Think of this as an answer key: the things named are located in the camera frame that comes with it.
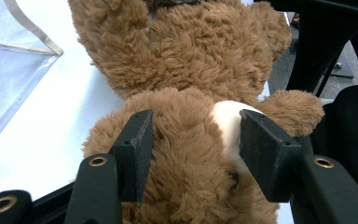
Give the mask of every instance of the brass grommet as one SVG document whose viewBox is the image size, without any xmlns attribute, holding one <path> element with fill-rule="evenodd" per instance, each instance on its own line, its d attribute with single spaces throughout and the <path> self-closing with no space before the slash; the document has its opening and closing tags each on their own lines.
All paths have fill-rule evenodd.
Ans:
<svg viewBox="0 0 358 224">
<path fill-rule="evenodd" d="M 89 161 L 90 166 L 102 166 L 107 162 L 106 157 L 96 157 Z"/>
<path fill-rule="evenodd" d="M 317 165 L 322 166 L 323 168 L 331 169 L 334 167 L 334 163 L 324 158 L 315 158 L 313 159 Z"/>
<path fill-rule="evenodd" d="M 17 202 L 17 198 L 15 196 L 5 196 L 0 198 L 0 213 L 7 211 Z"/>
</svg>

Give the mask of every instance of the brown fur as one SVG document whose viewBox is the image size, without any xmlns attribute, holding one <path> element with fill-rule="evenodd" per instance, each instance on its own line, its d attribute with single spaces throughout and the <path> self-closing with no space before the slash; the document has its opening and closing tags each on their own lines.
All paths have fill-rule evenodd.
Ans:
<svg viewBox="0 0 358 224">
<path fill-rule="evenodd" d="M 130 223 L 274 223 L 268 203 L 250 174 L 221 156 L 223 142 L 213 118 L 214 101 L 197 89 L 147 91 L 98 121 L 84 144 L 85 156 L 107 152 L 135 112 L 154 111 L 155 150 L 141 207 L 123 203 Z"/>
<path fill-rule="evenodd" d="M 107 152 L 133 113 L 153 109 L 145 201 L 122 204 L 125 223 L 276 223 L 278 205 L 222 156 L 210 112 L 217 101 L 240 101 L 292 136 L 311 133 L 323 116 L 316 97 L 278 91 L 256 100 L 290 43 L 283 16 L 267 3 L 220 0 L 161 7 L 151 19 L 146 2 L 69 0 L 80 43 L 126 100 L 90 130 L 85 156 Z"/>
<path fill-rule="evenodd" d="M 142 0 L 69 0 L 95 65 L 126 99 L 141 91 L 195 86 L 215 100 L 252 104 L 290 30 L 268 3 L 240 0 L 159 8 Z"/>
</svg>

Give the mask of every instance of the transparent plastic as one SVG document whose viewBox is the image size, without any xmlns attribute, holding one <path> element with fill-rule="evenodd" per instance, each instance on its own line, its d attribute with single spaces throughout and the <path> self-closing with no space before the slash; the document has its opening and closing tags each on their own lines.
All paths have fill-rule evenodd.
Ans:
<svg viewBox="0 0 358 224">
<path fill-rule="evenodd" d="M 14 18 L 10 2 L 0 0 L 0 132 L 61 55 Z"/>
</svg>

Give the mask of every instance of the teddy bear leg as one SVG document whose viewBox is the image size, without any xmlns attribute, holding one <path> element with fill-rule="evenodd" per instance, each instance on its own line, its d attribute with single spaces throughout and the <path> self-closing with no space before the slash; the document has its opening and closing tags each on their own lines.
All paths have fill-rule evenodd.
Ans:
<svg viewBox="0 0 358 224">
<path fill-rule="evenodd" d="M 254 107 L 292 137 L 309 135 L 324 116 L 319 99 L 303 91 L 276 91 Z"/>
<path fill-rule="evenodd" d="M 69 0 L 79 42 L 93 63 L 122 98 L 126 85 L 147 80 L 140 77 L 150 66 L 146 2 L 143 0 Z"/>
</svg>

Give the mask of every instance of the hole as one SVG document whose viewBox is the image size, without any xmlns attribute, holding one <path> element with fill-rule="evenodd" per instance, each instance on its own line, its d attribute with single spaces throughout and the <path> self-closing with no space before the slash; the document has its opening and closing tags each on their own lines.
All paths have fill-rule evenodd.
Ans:
<svg viewBox="0 0 358 224">
<path fill-rule="evenodd" d="M 234 190 L 237 188 L 239 182 L 240 182 L 240 175 L 238 173 L 227 171 L 228 176 L 234 181 L 234 184 L 231 186 L 231 190 Z"/>
<path fill-rule="evenodd" d="M 6 196 L 0 198 L 0 213 L 6 212 L 17 202 L 17 198 L 14 196 Z"/>
<path fill-rule="evenodd" d="M 323 159 L 323 158 L 315 158 L 313 160 L 317 165 L 322 166 L 323 168 L 331 169 L 334 167 L 334 163 L 332 163 L 329 160 Z"/>
<path fill-rule="evenodd" d="M 102 166 L 107 162 L 106 157 L 96 157 L 89 161 L 90 166 Z"/>
<path fill-rule="evenodd" d="M 83 224 L 98 224 L 98 221 L 94 218 L 90 218 L 90 219 L 86 220 L 85 222 L 83 222 Z"/>
</svg>

